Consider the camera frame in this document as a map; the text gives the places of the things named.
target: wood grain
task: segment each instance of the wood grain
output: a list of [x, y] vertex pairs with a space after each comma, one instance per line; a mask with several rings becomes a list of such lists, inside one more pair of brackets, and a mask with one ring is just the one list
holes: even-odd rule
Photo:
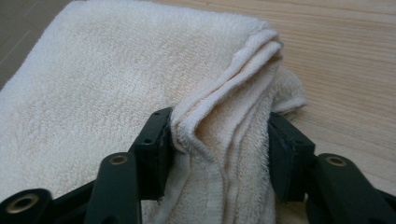
[[[285, 42], [283, 64], [309, 104], [293, 123], [317, 144], [353, 160], [396, 195], [396, 2], [393, 0], [163, 0], [269, 21]], [[307, 223], [302, 203], [277, 204], [278, 223]]]

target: folded towel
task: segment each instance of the folded towel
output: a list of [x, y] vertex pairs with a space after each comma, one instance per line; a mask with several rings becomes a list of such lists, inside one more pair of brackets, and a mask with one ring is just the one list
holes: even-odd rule
[[72, 2], [0, 93], [0, 200], [59, 197], [172, 106], [175, 163], [145, 223], [273, 223], [266, 121], [304, 104], [267, 22], [150, 2]]

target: screw hole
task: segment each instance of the screw hole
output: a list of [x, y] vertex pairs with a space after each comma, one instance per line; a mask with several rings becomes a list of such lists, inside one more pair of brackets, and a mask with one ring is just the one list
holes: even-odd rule
[[115, 156], [110, 159], [110, 163], [113, 165], [120, 165], [128, 161], [126, 156]]
[[331, 164], [331, 165], [335, 165], [335, 166], [346, 166], [347, 162], [344, 161], [341, 158], [338, 157], [328, 157], [326, 158], [326, 161]]
[[7, 206], [7, 212], [10, 214], [17, 214], [23, 212], [38, 202], [38, 196], [35, 194], [24, 195]]

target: terry cloth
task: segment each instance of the terry cloth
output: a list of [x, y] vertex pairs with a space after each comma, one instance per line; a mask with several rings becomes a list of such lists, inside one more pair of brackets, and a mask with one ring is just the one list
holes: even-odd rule
[[150, 2], [70, 3], [0, 93], [0, 199], [59, 197], [172, 106], [175, 162], [145, 223], [274, 223], [266, 121], [304, 104], [266, 21]]

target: wooden table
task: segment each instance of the wooden table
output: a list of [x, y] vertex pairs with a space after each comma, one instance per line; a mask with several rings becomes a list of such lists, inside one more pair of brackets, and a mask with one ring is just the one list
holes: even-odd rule
[[[162, 0], [263, 18], [285, 42], [283, 64], [303, 81], [308, 105], [293, 123], [353, 160], [396, 195], [396, 2], [394, 0]], [[307, 223], [302, 203], [278, 204], [278, 223]]]

